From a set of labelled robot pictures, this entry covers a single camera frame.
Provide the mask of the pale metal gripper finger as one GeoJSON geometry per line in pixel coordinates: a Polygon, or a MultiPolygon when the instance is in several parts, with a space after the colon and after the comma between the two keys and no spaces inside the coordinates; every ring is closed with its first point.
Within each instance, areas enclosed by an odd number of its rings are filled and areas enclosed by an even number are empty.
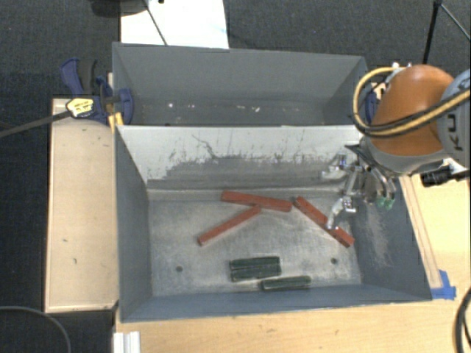
{"type": "Polygon", "coordinates": [[[327,164],[327,167],[320,172],[321,179],[341,179],[347,175],[347,155],[345,153],[336,154],[327,164]]]}
{"type": "Polygon", "coordinates": [[[353,200],[350,196],[340,197],[331,206],[325,225],[328,230],[334,230],[336,228],[336,218],[341,213],[356,213],[356,208],[354,207],[353,200]]]}

